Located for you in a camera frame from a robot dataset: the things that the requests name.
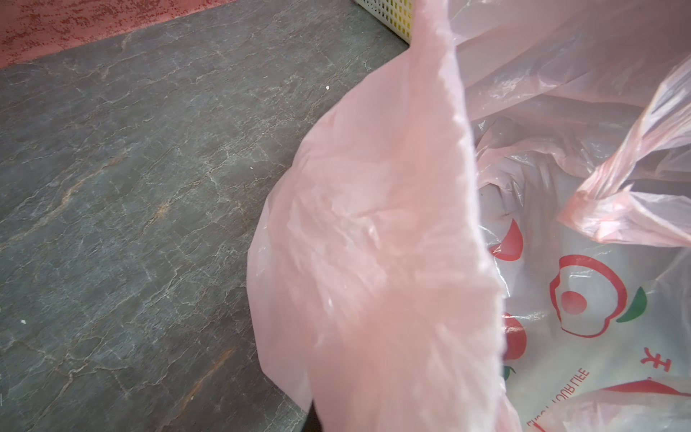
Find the pink wall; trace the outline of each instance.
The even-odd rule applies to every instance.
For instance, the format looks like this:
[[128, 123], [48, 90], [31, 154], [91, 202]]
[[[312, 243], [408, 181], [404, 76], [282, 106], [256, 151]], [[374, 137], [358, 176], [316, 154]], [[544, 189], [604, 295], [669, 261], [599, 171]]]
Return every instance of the pink wall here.
[[233, 0], [0, 0], [0, 68]]

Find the white plastic basket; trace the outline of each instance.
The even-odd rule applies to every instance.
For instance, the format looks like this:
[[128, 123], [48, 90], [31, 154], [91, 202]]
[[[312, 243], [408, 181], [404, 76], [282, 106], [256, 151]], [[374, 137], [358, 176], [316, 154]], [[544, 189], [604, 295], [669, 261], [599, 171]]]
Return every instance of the white plastic basket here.
[[410, 43], [413, 24], [413, 0], [355, 0], [401, 39]]

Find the perforated basket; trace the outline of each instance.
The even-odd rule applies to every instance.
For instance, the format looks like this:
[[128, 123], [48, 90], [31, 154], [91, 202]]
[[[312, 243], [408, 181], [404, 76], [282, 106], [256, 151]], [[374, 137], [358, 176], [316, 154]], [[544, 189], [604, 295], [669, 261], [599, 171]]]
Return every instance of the perforated basket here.
[[381, 22], [410, 43], [413, 24], [413, 0], [355, 0]]

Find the wrinkled plastic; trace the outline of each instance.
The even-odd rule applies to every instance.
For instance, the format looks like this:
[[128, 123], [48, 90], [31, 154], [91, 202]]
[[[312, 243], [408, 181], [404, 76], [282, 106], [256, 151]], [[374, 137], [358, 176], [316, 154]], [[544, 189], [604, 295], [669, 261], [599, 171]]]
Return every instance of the wrinkled plastic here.
[[265, 373], [327, 432], [688, 430], [683, 395], [603, 389], [689, 376], [689, 18], [416, 1], [410, 49], [267, 199], [247, 273]]

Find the pink plastic bag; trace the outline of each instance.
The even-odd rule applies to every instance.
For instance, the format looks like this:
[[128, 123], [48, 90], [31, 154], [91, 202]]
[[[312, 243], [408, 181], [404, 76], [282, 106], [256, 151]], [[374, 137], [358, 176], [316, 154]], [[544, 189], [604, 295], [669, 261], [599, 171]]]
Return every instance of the pink plastic bag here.
[[247, 273], [265, 373], [327, 432], [588, 431], [631, 411], [564, 404], [688, 377], [691, 255], [655, 246], [691, 246], [689, 18], [686, 0], [416, 1], [410, 49], [267, 199]]

